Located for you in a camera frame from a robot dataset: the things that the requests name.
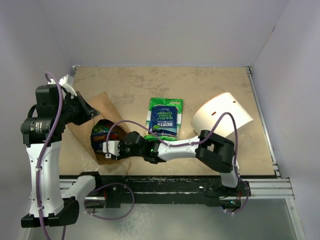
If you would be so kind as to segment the brown paper bag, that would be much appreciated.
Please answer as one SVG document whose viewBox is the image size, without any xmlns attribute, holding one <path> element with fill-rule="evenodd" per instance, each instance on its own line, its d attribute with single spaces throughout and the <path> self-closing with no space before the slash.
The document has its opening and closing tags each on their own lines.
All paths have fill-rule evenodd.
<svg viewBox="0 0 320 240">
<path fill-rule="evenodd" d="M 110 129 L 122 117 L 105 92 L 94 96 L 88 103 L 100 115 L 80 126 L 73 123 L 67 125 L 60 153 L 60 173 L 77 175 L 81 172 L 98 171 L 102 175 L 128 175 L 131 160 L 106 159 L 102 146 L 107 134 L 110 134 L 110 141 L 120 140 L 129 132 L 129 128 L 121 123 Z"/>
</svg>

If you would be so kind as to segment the blue snack packet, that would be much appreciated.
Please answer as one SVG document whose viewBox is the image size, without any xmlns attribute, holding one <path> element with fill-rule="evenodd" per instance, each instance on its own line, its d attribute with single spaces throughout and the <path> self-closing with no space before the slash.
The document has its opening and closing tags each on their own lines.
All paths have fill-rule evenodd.
<svg viewBox="0 0 320 240">
<path fill-rule="evenodd" d="M 157 105 L 151 108 L 148 129 L 158 136 L 178 135 L 178 109 L 175 106 Z"/>
</svg>

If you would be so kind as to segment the green Chuba cassava chips bag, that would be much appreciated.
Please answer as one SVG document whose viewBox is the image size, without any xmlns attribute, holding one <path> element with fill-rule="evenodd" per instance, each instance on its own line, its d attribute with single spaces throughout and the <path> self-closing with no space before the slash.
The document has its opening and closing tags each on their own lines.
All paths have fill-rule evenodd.
<svg viewBox="0 0 320 240">
<path fill-rule="evenodd" d="M 177 108 L 177 137 L 172 136 L 157 136 L 164 141 L 176 141 L 178 139 L 179 130 L 182 123 L 182 112 L 183 112 L 183 100 L 182 99 L 169 99 L 169 98 L 159 98 L 159 97 L 152 97 L 149 102 L 148 106 L 148 113 L 146 117 L 146 127 L 149 130 L 149 123 L 151 119 L 151 109 L 155 106 L 174 106 Z"/>
</svg>

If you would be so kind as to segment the blue Burts chilli crisps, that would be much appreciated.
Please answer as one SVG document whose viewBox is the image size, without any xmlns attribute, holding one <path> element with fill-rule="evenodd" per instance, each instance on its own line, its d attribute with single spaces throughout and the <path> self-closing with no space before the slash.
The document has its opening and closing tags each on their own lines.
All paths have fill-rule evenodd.
<svg viewBox="0 0 320 240">
<path fill-rule="evenodd" d="M 91 148 L 95 153 L 103 152 L 103 143 L 106 142 L 107 134 L 105 133 L 96 133 L 90 136 Z"/>
</svg>

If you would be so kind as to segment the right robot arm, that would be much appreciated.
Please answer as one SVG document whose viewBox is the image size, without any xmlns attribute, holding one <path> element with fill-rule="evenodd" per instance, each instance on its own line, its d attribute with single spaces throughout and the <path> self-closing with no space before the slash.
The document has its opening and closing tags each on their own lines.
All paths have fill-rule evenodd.
<svg viewBox="0 0 320 240">
<path fill-rule="evenodd" d="M 104 148 L 107 151 L 105 156 L 113 160 L 142 157 L 146 162 L 158 164 L 195 158 L 220 174 L 222 190 L 226 195 L 233 196 L 240 190 L 235 143 L 208 130 L 178 141 L 150 141 L 133 131 L 123 140 L 109 140 Z"/>
</svg>

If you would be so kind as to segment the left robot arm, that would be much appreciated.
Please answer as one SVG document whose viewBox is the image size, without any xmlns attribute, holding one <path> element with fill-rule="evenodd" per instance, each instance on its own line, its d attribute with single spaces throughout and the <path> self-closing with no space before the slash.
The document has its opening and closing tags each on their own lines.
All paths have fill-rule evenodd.
<svg viewBox="0 0 320 240">
<path fill-rule="evenodd" d="M 20 127 L 31 169 L 31 206 L 21 219 L 22 228 L 60 227 L 76 223 L 80 194 L 98 196 L 101 181 L 93 175 L 81 176 L 66 193 L 60 190 L 59 156 L 66 125 L 80 126 L 100 113 L 91 107 L 68 83 L 61 89 L 54 84 L 35 90 L 33 105 Z"/>
</svg>

